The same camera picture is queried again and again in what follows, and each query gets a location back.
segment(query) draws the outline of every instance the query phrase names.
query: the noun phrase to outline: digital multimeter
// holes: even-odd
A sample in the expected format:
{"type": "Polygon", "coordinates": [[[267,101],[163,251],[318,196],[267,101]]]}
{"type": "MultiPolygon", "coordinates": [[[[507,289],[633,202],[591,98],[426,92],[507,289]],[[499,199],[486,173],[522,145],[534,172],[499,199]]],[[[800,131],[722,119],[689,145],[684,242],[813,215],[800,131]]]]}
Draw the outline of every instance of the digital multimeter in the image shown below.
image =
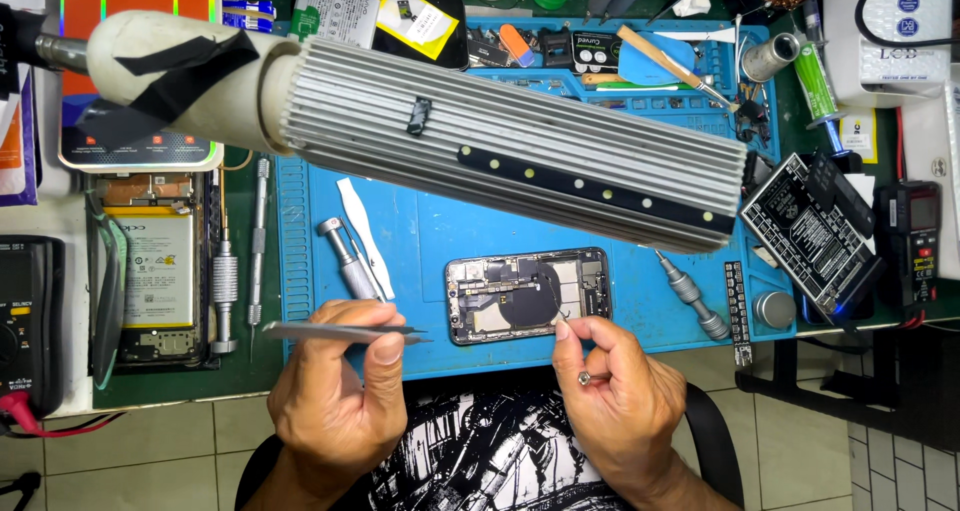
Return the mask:
{"type": "Polygon", "coordinates": [[[36,418],[64,399],[64,258],[60,239],[0,235],[0,397],[26,391],[36,418]]]}
{"type": "Polygon", "coordinates": [[[937,299],[940,198],[933,181],[902,181],[876,191],[876,248],[888,264],[878,288],[883,303],[906,309],[937,299]]]}

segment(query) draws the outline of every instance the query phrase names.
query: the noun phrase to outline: solder wire spool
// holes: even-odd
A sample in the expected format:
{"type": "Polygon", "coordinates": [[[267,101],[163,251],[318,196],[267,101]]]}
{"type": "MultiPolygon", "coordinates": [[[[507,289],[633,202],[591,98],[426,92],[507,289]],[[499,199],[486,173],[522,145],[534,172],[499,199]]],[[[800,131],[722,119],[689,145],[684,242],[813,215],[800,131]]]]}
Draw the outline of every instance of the solder wire spool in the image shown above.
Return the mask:
{"type": "Polygon", "coordinates": [[[328,40],[308,39],[292,74],[278,136],[321,167],[675,253],[715,251],[733,231],[736,140],[328,40]],[[416,136],[418,98],[431,108],[416,136]],[[504,167],[465,166],[462,149],[504,167]],[[551,175],[569,186],[538,184],[551,175]],[[624,195],[635,205],[615,204],[624,195]]]}

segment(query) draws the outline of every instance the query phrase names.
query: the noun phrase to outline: green desk surface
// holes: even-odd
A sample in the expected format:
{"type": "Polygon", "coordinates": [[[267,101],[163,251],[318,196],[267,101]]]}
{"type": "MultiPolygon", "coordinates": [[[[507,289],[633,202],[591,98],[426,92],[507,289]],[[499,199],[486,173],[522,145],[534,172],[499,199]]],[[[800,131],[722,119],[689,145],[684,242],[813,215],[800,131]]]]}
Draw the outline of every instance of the green desk surface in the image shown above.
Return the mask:
{"type": "MultiPolygon", "coordinates": [[[[290,18],[293,0],[270,0],[277,9],[277,18],[290,18]]],[[[657,12],[666,0],[641,0],[633,5],[628,17],[645,18],[657,12]]],[[[582,19],[587,0],[568,0],[558,10],[544,10],[532,0],[500,0],[493,3],[483,0],[463,0],[467,5],[488,5],[499,9],[531,9],[534,16],[569,16],[572,20],[582,19]]],[[[706,14],[694,18],[704,20],[729,20],[729,14],[722,0],[710,0],[712,8],[706,14]]],[[[780,18],[770,26],[771,33],[793,32],[794,24],[789,17],[780,18]]],[[[792,70],[783,70],[774,79],[776,85],[776,109],[779,115],[780,151],[782,154],[811,153],[816,147],[828,145],[826,134],[818,130],[806,130],[810,122],[797,76],[792,70]]],[[[894,153],[897,141],[896,122],[893,110],[878,110],[877,153],[879,162],[865,167],[867,174],[876,176],[876,185],[883,186],[894,181],[894,153]]],[[[246,149],[227,148],[227,165],[238,164],[246,157],[246,149]]],[[[250,362],[250,330],[246,326],[246,288],[249,273],[250,222],[254,199],[253,167],[248,166],[238,172],[226,174],[226,204],[230,217],[231,237],[234,254],[240,257],[241,296],[233,309],[234,336],[239,338],[240,346],[234,353],[222,359],[220,370],[166,372],[115,376],[102,391],[94,393],[93,405],[97,409],[131,407],[174,401],[188,401],[261,393],[269,391],[282,369],[282,346],[279,341],[260,339],[255,346],[254,360],[250,362]]],[[[281,315],[281,277],[278,256],[276,198],[270,194],[270,208],[267,216],[268,238],[266,266],[263,288],[263,321],[280,319],[281,315]]],[[[960,318],[960,281],[941,280],[938,285],[940,301],[927,310],[927,320],[946,320],[960,318]]],[[[870,321],[861,321],[864,328],[879,328],[897,324],[901,316],[893,309],[877,304],[876,312],[870,321]]],[[[800,333],[827,332],[829,329],[799,324],[800,333]]]]}

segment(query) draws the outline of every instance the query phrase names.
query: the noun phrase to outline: phone logic board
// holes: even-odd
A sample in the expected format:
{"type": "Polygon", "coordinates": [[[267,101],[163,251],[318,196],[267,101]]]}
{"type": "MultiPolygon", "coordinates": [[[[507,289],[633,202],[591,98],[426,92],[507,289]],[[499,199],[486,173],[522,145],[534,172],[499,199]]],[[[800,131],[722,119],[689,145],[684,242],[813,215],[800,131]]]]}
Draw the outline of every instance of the phone logic board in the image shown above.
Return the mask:
{"type": "Polygon", "coordinates": [[[450,336],[463,346],[552,334],[564,316],[610,318],[608,276],[597,247],[453,260],[450,336]]]}

